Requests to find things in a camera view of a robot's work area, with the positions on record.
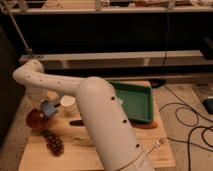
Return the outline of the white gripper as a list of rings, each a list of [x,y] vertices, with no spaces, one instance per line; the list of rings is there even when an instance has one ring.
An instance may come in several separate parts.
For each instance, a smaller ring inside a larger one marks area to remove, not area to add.
[[[47,91],[35,86],[28,86],[26,88],[26,94],[36,109],[40,109],[41,104],[47,99]]]

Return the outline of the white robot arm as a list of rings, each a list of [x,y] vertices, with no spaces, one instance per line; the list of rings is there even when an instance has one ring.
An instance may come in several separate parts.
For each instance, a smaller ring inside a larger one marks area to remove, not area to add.
[[[45,74],[38,60],[17,68],[13,78],[26,87],[76,98],[80,116],[105,171],[155,171],[119,104],[115,89],[105,79]]]

